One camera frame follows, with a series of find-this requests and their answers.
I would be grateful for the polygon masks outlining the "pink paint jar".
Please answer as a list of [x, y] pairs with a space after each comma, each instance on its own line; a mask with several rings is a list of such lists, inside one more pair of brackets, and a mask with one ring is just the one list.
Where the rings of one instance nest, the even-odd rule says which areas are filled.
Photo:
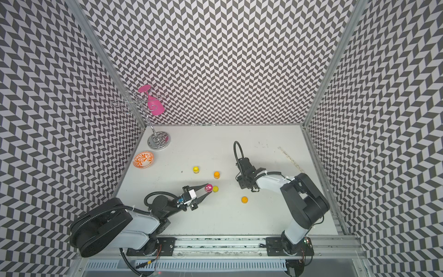
[[211, 184], [206, 184], [204, 189], [206, 193], [211, 193], [213, 191], [213, 186]]

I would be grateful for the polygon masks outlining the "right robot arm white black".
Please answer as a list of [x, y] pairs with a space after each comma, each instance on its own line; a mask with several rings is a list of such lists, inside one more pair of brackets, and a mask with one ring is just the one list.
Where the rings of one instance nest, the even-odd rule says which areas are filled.
[[236, 177], [241, 189], [252, 192], [269, 190], [283, 196], [293, 218], [277, 240], [278, 246], [268, 246], [270, 251], [282, 251], [288, 256], [312, 256], [312, 244], [307, 235], [317, 223], [322, 223], [330, 204], [311, 178], [300, 173], [286, 177], [281, 172], [255, 168], [249, 158], [236, 160], [239, 174]]

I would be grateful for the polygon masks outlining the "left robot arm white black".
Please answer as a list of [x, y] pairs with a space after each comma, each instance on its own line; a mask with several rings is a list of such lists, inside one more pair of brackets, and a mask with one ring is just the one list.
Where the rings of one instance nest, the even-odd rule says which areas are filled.
[[169, 227], [169, 218], [181, 211], [196, 210], [213, 192], [213, 186], [185, 186], [182, 190], [179, 196], [163, 191], [149, 193], [144, 198], [145, 210], [112, 198], [71, 224], [69, 243], [82, 257], [106, 249], [122, 249], [128, 256], [171, 255], [175, 240], [159, 238]]

